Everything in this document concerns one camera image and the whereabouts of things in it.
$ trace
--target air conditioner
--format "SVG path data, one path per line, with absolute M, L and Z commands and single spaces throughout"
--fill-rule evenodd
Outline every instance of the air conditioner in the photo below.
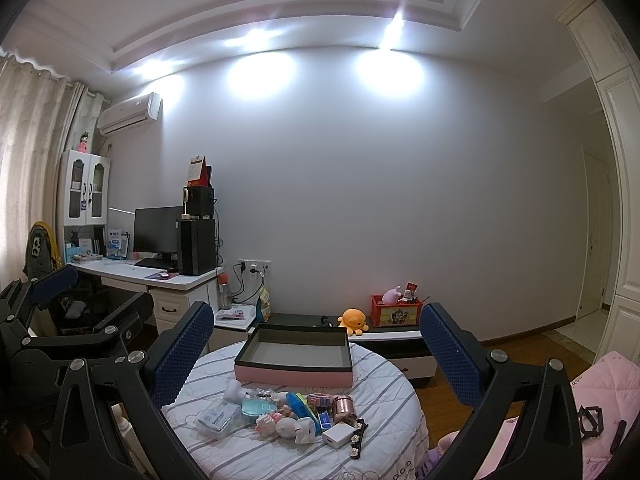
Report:
M 98 129 L 104 136 L 110 136 L 155 121 L 160 113 L 161 103 L 162 98 L 155 92 L 127 99 L 102 112 L 98 119 Z

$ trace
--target speaker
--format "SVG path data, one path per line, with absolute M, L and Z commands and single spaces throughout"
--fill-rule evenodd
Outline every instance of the speaker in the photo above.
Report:
M 213 218 L 213 188 L 207 186 L 187 186 L 184 188 L 187 214 L 198 218 Z
M 178 272 L 187 276 L 199 276 L 217 266 L 215 219 L 180 220 L 178 226 Z

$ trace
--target power cord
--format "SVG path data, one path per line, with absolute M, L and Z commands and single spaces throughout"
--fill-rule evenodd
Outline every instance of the power cord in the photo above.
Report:
M 214 236 L 215 236 L 215 243 L 216 243 L 216 254 L 218 255 L 218 266 L 222 267 L 222 265 L 225 263 L 225 259 L 222 257 L 222 254 L 220 253 L 220 249 L 225 244 L 225 242 L 222 238 L 220 238 L 220 218 L 218 217 L 218 210 L 216 209 L 217 201 L 218 201 L 217 198 L 213 199 L 213 215 L 214 215 L 214 218 L 216 219 L 216 233 Z
M 258 269 L 249 269 L 249 272 L 251 272 L 251 273 L 260 272 L 260 275 L 262 277 L 262 281 L 260 282 L 260 285 L 258 286 L 256 291 L 252 295 L 250 295 L 248 298 L 245 298 L 244 300 L 237 300 L 236 303 L 244 303 L 245 301 L 249 301 L 252 297 L 254 297 L 256 294 L 258 294 L 258 292 L 260 292 L 262 286 L 264 285 L 264 275 L 265 275 L 266 270 L 267 270 L 267 267 L 265 267 L 262 272 L 260 272 L 260 270 L 258 270 Z
M 236 267 L 240 267 L 240 276 L 238 276 L 238 271 L 236 270 Z M 237 292 L 231 293 L 231 298 L 233 301 L 236 300 L 236 296 L 239 296 L 244 292 L 244 270 L 245 269 L 246 269 L 246 263 L 244 262 L 234 265 L 234 274 L 236 275 L 236 280 L 238 280 L 238 282 L 240 283 L 241 288 Z

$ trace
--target round table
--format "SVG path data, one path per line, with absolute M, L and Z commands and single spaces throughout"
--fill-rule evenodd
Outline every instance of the round table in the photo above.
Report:
M 234 358 L 242 343 L 200 358 L 175 402 L 162 408 L 166 420 L 184 447 L 210 479 L 220 480 L 407 480 L 429 447 L 429 433 L 414 388 L 385 358 L 350 343 L 353 361 L 351 388 L 300 388 L 274 384 L 277 391 L 327 392 L 353 397 L 358 417 L 369 427 L 359 460 L 351 446 L 334 449 L 320 436 L 299 446 L 292 440 L 263 438 L 244 426 L 223 440 L 211 440 L 195 429 L 195 419 L 213 399 L 222 398 L 234 378 Z

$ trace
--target pink quilt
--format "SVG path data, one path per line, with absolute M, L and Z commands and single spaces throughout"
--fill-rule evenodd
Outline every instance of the pink quilt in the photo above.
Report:
M 609 448 L 620 420 L 626 420 L 628 431 L 640 412 L 640 368 L 619 353 L 610 352 L 575 379 L 571 388 L 576 411 L 580 406 L 602 408 L 604 431 L 599 437 L 582 442 L 582 479 L 594 480 L 611 458 Z M 504 421 L 476 479 L 495 470 L 517 420 L 510 418 Z M 435 451 L 438 458 L 442 457 L 457 434 L 456 431 L 441 438 L 435 450 L 430 450 L 430 455 L 433 456 Z

